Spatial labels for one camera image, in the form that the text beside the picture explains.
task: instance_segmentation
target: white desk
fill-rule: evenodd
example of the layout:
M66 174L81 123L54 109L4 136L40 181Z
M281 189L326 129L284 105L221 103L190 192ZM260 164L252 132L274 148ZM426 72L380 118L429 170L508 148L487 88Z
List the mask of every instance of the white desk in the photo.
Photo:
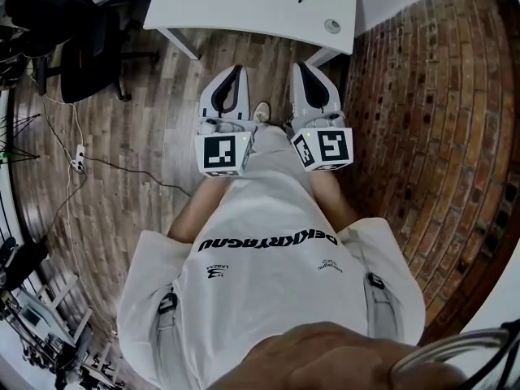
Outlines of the white desk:
M325 29L326 20L341 27ZM308 62L321 65L339 53L351 54L356 0L152 0L145 29L157 29L191 59L199 53L178 28L243 30L322 46Z

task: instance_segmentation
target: power strip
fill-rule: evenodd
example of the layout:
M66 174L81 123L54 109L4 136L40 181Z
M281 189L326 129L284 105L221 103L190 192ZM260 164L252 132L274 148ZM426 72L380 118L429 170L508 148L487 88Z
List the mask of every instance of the power strip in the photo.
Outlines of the power strip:
M83 173L85 171L85 147L83 145L78 145L76 147L76 160L71 162L74 170L79 173Z

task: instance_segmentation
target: black and white marker cube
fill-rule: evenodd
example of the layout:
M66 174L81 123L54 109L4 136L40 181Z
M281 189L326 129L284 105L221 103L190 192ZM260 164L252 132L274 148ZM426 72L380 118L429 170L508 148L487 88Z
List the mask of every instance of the black and white marker cube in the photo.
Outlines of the black and white marker cube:
M198 169L206 176L243 175L252 148L252 132L195 136Z
M352 128L301 128L291 142L306 171L330 171L353 162Z

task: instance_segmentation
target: foot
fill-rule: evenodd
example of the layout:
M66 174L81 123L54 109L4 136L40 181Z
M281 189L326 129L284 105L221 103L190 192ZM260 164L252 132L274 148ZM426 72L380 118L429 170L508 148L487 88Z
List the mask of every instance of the foot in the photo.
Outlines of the foot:
M258 107L253 114L253 121L256 124L267 123L270 118L271 108L269 107L269 104L267 104L266 102L261 102L260 104L258 104Z

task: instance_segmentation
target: desk leg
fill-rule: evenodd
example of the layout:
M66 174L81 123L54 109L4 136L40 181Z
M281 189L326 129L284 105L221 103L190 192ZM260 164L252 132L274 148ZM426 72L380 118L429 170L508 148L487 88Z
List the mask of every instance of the desk leg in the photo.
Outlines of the desk leg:
M201 55L198 53L198 50L193 47L193 45L188 41L188 39L186 39L186 36L183 35L179 29L165 28L157 30L165 37L167 37L169 41L173 42L175 46L187 54L190 59L195 61L200 59Z
M330 61L332 58L335 58L339 54L341 54L341 52L338 52L337 50L322 48L314 55L312 55L309 59L307 59L306 62L312 65L313 67L320 67L325 62Z

